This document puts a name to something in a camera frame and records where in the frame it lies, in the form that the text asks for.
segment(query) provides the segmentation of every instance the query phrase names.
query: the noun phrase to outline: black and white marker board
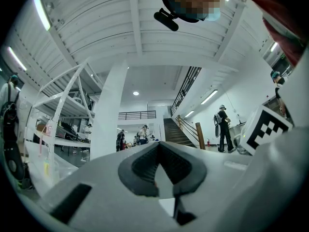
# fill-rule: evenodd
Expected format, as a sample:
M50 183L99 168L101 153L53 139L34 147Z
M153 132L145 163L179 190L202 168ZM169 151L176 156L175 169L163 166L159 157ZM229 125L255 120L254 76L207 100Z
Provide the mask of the black and white marker board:
M292 127L292 124L279 114L260 105L243 128L240 145L254 155L258 146L274 141Z

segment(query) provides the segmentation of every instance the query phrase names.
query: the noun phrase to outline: black t-shirt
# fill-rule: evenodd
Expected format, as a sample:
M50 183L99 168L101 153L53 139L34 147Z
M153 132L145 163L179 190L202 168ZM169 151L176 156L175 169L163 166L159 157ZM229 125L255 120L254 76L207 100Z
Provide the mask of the black t-shirt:
M285 83L284 78L281 78L281 79L278 81L278 84L283 85L284 83ZM277 87L277 88L275 89L276 98L277 98L277 99L280 99L280 98L281 98L281 96L278 94L279 89L280 89L279 87ZM287 118L290 118L291 115L290 115L289 110L288 110L287 108L285 108L285 112L286 112L286 117L287 117Z
M222 121L221 121L221 123L220 123L219 125L220 125L220 126L227 126L227 127L228 127L228 124L227 124L227 122L225 121L225 119L227 118L227 115L226 115L225 111L220 110L220 111L218 112L218 115L222 118Z

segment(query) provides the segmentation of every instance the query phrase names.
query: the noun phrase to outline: white ceiling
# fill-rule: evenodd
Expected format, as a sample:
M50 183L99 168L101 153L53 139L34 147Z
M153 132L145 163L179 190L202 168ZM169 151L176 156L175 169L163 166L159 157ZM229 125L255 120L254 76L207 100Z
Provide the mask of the white ceiling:
M1 48L8 65L36 89L87 57L92 57L92 67L104 76L115 58L125 54L130 66L125 100L133 90L140 90L137 99L141 100L174 99L179 88L172 87L180 66L216 71L210 83L219 84L237 74L248 51L258 51L269 38L262 14L250 0L230 0L215 22L190 24L177 19L177 32L154 20L154 13L164 7L162 0L43 3L52 28L44 29L33 1L28 0ZM28 68L26 72L18 70L6 46L12 47Z

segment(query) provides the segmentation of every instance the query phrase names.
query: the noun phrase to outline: metal rack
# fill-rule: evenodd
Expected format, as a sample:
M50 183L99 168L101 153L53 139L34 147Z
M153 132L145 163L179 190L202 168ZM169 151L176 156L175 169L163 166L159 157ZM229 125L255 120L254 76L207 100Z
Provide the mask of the metal rack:
M93 117L95 114L92 111L89 111L86 105L83 90L88 94L100 93L103 89L103 83L93 71L88 61L89 59L86 59L82 64L79 64L70 70L65 71L43 86L40 89L36 102L32 106L29 113L25 136L27 135L27 131L31 130L34 134L42 138L42 140L48 144L48 153L46 154L47 158L38 158L37 156L39 152L35 153L36 151L33 151L33 149L27 150L29 153L30 161L35 165L35 171L37 172L37 170L40 169L40 171L48 173L40 176L43 176L43 183L45 184L52 183L52 185L54 185L58 181L58 178L55 178L55 145L90 147L90 144L87 143L70 141L56 137L57 124L59 119L62 117L88 117L89 120L93 122ZM68 95L69 91L76 87L78 87L80 90L83 104L78 103L75 99ZM47 95L47 97L44 97L38 101L40 93L44 93ZM30 125L28 125L29 117L32 117L35 109L51 117L49 124L51 129L49 130L49 135L46 135L45 133L40 132L36 130L36 128L32 128ZM48 162L48 171L46 171L46 169L41 169L44 165L42 164L42 161Z

